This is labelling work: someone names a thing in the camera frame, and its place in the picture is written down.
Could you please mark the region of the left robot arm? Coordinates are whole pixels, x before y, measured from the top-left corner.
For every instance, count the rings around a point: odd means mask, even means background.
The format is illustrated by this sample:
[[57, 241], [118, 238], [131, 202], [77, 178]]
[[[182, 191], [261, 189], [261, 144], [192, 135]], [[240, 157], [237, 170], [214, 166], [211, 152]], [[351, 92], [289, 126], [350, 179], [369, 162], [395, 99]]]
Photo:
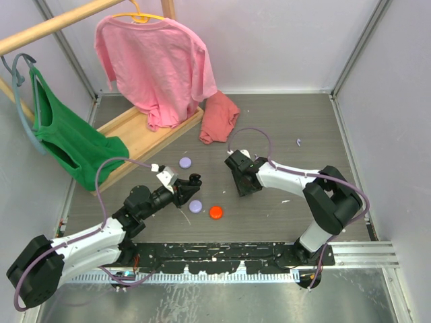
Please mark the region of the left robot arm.
[[145, 228], [145, 220], [169, 204], [182, 207], [201, 185], [193, 174], [175, 180], [171, 188], [135, 186], [123, 206], [102, 223], [62, 238], [31, 239], [6, 273], [15, 289], [15, 309], [24, 312], [41, 305], [68, 280], [92, 268], [129, 266], [135, 258], [131, 240]]

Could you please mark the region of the lilac earbud case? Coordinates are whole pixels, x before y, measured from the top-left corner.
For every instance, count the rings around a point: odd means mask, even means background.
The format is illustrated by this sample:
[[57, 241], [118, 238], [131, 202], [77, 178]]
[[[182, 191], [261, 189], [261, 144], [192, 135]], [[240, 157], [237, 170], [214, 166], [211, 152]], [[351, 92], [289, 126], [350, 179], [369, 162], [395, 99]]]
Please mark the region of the lilac earbud case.
[[200, 213], [203, 208], [203, 204], [199, 200], [193, 200], [189, 203], [189, 211], [192, 213]]
[[188, 169], [192, 166], [192, 161], [189, 157], [182, 157], [178, 164], [182, 169]]

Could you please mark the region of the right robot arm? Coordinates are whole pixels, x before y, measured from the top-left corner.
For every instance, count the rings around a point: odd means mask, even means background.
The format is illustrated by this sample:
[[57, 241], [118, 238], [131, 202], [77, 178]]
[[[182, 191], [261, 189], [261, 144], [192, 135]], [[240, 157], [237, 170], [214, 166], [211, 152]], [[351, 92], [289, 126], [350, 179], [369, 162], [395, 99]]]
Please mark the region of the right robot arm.
[[362, 208], [356, 190], [333, 166], [323, 170], [287, 167], [266, 157], [251, 159], [248, 151], [231, 151], [224, 163], [230, 169], [239, 196], [274, 188], [304, 198], [312, 222], [294, 243], [294, 255], [304, 265], [312, 264], [319, 251], [337, 236]]

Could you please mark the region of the black earbud case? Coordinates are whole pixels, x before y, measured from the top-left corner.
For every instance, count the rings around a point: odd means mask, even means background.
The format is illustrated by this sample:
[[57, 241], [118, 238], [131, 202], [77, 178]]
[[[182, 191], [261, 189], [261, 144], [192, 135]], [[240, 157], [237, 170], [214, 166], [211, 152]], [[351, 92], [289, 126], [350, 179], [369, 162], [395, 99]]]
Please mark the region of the black earbud case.
[[189, 185], [190, 186], [201, 186], [202, 185], [201, 175], [196, 174], [196, 173], [191, 174], [189, 176]]

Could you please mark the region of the orange earbud case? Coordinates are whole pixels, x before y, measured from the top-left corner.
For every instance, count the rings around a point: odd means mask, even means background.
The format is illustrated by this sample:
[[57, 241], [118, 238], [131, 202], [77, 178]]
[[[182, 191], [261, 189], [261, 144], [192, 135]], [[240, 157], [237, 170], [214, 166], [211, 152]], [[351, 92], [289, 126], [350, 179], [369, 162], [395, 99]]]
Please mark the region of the orange earbud case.
[[223, 208], [221, 208], [220, 206], [213, 206], [209, 210], [209, 216], [215, 220], [221, 219], [223, 217], [223, 214]]

